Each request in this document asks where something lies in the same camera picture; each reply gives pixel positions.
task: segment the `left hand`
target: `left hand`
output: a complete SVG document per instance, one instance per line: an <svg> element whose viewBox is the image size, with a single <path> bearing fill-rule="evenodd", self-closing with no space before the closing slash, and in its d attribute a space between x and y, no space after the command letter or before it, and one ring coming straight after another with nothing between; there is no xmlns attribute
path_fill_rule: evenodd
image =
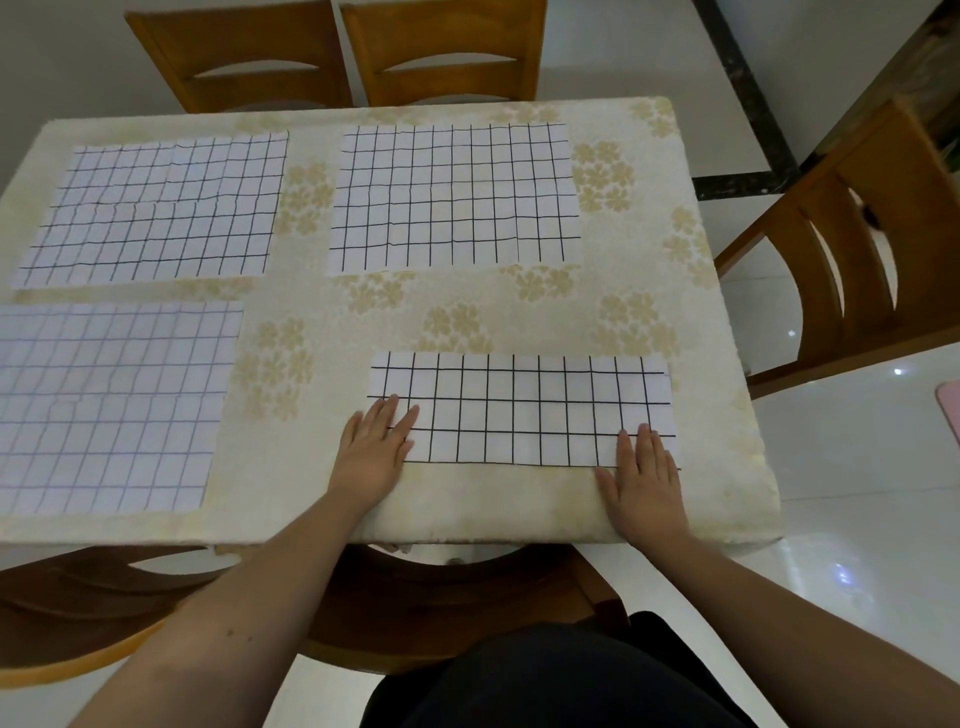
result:
<svg viewBox="0 0 960 728"><path fill-rule="evenodd" d="M326 491L353 500L363 513L394 489L403 461L414 446L407 435L420 413L416 405L388 431L398 402L392 395L374 402L366 415L355 413L340 436L340 450Z"/></svg>

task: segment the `cream tablecloth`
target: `cream tablecloth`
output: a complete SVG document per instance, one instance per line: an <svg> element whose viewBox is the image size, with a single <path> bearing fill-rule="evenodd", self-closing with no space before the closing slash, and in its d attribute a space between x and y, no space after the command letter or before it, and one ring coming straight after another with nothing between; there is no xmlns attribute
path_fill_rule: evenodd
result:
<svg viewBox="0 0 960 728"><path fill-rule="evenodd" d="M584 264L328 278L331 197L350 125L562 121ZM290 130L266 276L12 291L75 145ZM780 534L780 499L666 99L55 121L0 200L4 302L240 299L245 312L203 507L7 516L8 543L245 544L323 491L374 351L640 354L670 362L684 500L701 536ZM613 542L589 469L410 464L358 542Z"/></svg>

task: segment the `hand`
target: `hand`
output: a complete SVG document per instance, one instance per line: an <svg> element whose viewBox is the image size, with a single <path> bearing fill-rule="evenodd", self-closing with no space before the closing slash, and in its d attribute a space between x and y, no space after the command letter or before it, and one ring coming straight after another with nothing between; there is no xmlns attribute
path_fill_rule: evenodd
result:
<svg viewBox="0 0 960 728"><path fill-rule="evenodd" d="M326 491L347 497L363 514L394 489L403 461L414 446L407 435L420 413L416 405L388 431L398 402L396 395L377 400L366 416L357 412L347 420L340 436L340 450Z"/></svg>
<svg viewBox="0 0 960 728"><path fill-rule="evenodd" d="M616 477L604 468L594 474L610 523L634 548L646 552L690 536L677 465L649 425L636 433L636 453L627 431L620 430Z"/></svg>

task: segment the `pink mat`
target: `pink mat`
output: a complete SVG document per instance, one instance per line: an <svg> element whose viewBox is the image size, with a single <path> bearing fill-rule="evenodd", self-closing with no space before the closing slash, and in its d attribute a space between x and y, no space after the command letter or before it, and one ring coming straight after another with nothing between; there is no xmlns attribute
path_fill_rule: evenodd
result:
<svg viewBox="0 0 960 728"><path fill-rule="evenodd" d="M947 422L960 445L960 379L948 381L937 387L937 401L947 415Z"/></svg>

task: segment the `white paper sheet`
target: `white paper sheet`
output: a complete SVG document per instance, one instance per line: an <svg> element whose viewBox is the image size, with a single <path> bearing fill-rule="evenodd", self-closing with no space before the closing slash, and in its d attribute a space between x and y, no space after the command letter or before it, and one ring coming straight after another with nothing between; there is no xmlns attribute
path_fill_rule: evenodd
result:
<svg viewBox="0 0 960 728"><path fill-rule="evenodd" d="M0 514L199 508L242 316L0 306Z"/></svg>
<svg viewBox="0 0 960 728"><path fill-rule="evenodd" d="M418 404L407 459L430 463L616 464L616 434L642 423L680 459L662 356L524 356L381 352L368 404Z"/></svg>
<svg viewBox="0 0 960 728"><path fill-rule="evenodd" d="M329 275L582 259L565 124L344 135Z"/></svg>
<svg viewBox="0 0 960 728"><path fill-rule="evenodd" d="M14 288L262 276L287 132L78 147Z"/></svg>

